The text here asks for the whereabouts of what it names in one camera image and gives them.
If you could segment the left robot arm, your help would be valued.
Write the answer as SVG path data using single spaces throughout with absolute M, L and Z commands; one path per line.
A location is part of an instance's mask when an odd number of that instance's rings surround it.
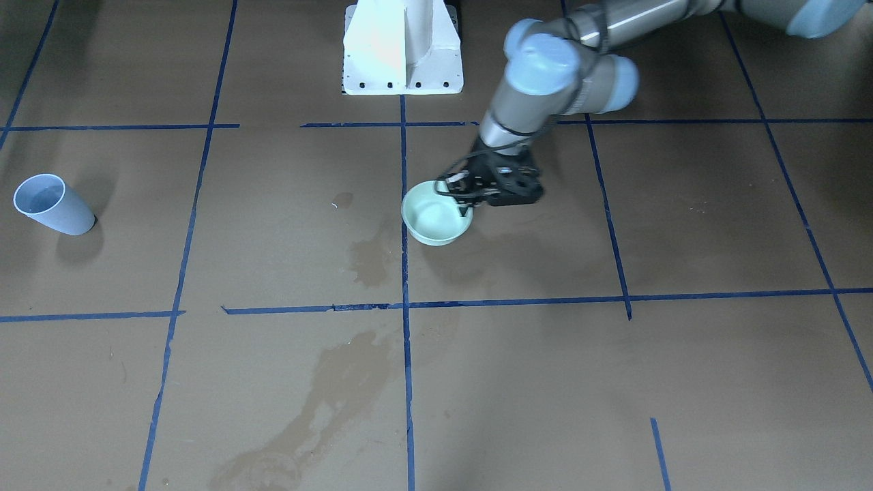
M 863 8 L 861 1 L 595 1 L 562 18 L 526 18 L 504 40 L 504 74 L 470 153 L 443 171 L 433 192 L 460 215 L 487 204 L 530 205 L 544 195 L 530 150 L 562 116 L 629 106 L 640 76 L 618 48 L 668 25 L 734 12 L 799 38 L 823 38 Z

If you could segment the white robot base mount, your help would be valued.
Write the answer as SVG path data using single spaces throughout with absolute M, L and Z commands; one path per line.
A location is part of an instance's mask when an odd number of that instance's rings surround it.
M 464 88 L 458 1 L 357 1 L 345 9 L 342 90 L 352 96 Z

